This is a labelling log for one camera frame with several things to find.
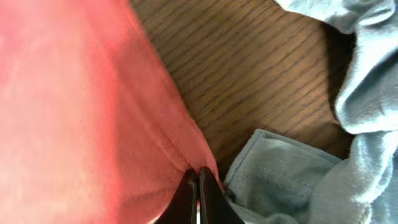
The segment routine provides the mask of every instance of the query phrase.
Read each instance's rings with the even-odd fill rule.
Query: wrinkled cloth
[[[216,162],[128,1],[0,0],[0,223],[147,223]]]
[[[398,222],[397,1],[276,1],[342,33],[355,32],[353,61],[335,110],[356,137],[349,159],[338,161],[256,131],[228,172],[227,197],[248,223]]]

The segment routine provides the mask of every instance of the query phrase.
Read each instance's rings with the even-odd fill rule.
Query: light blue fabric
[[[357,134],[341,161],[257,130],[234,161],[226,195],[247,223],[398,223],[397,1],[276,0],[357,36],[335,110]]]

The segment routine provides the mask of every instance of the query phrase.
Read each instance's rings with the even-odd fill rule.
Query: pink fabric
[[[0,223],[146,223],[218,171],[127,1],[0,0]]]

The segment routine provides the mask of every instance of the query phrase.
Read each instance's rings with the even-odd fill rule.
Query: wooden floor
[[[256,128],[348,155],[333,116],[354,37],[272,0],[133,0],[221,178]]]

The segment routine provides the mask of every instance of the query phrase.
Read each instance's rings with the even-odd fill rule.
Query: floor
[[[272,0],[132,0],[223,178],[257,128],[346,158],[333,102],[354,37]]]

